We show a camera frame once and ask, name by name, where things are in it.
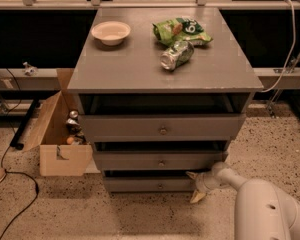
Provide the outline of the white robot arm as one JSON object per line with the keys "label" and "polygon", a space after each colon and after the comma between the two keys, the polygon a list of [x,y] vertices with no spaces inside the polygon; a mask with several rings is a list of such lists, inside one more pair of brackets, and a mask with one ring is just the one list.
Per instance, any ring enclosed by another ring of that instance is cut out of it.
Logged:
{"label": "white robot arm", "polygon": [[271,182],[239,175],[224,162],[208,172],[187,172],[195,182],[191,203],[215,189],[237,191],[234,208],[235,240],[300,240],[300,201]]}

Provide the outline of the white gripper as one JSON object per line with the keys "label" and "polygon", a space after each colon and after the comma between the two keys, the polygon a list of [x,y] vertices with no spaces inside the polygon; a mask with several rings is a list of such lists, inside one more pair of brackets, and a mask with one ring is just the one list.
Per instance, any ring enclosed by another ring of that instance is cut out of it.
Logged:
{"label": "white gripper", "polygon": [[203,173],[186,171],[186,175],[192,180],[195,180],[196,190],[193,192],[190,199],[191,204],[198,203],[200,200],[205,198],[206,193],[223,187],[220,177],[212,171]]}

